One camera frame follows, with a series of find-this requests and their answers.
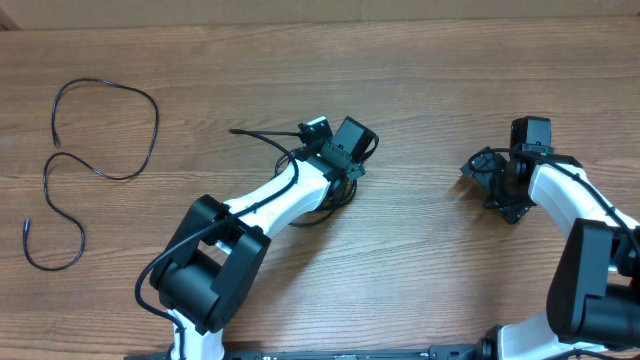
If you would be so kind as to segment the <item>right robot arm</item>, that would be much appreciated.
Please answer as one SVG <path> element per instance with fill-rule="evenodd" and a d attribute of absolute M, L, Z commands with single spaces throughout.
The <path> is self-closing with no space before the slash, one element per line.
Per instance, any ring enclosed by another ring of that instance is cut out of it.
<path fill-rule="evenodd" d="M 542 208 L 566 239 L 543 311 L 496 326 L 471 359 L 614 359 L 639 345 L 639 223 L 607 200 L 583 166 L 552 146 L 551 121 L 511 124 L 506 148 L 485 147 L 462 166 L 484 208 L 515 224 Z"/>

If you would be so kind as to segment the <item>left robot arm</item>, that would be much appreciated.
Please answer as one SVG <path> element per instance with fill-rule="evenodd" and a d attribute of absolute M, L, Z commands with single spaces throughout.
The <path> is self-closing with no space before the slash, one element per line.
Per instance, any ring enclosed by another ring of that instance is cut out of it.
<path fill-rule="evenodd" d="M 293 135 L 301 145 L 291 150 L 276 142 L 276 131 L 246 134 L 280 151 L 273 176 L 235 199 L 198 198 L 139 276 L 161 304 L 146 310 L 173 326 L 164 359 L 223 358 L 223 330 L 244 303 L 273 236 L 305 227 L 305 214 L 324 222 L 349 204 L 379 145 L 378 135 L 351 117 L 336 131 L 324 117 L 299 124 Z"/>

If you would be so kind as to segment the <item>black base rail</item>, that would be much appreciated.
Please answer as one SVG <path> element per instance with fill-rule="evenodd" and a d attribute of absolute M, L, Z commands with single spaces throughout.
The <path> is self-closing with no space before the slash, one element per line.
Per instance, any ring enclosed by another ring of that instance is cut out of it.
<path fill-rule="evenodd" d="M 491 359 L 477 345 L 432 345 L 420 350 L 302 351 L 260 352 L 232 351 L 223 360 L 480 360 Z"/>

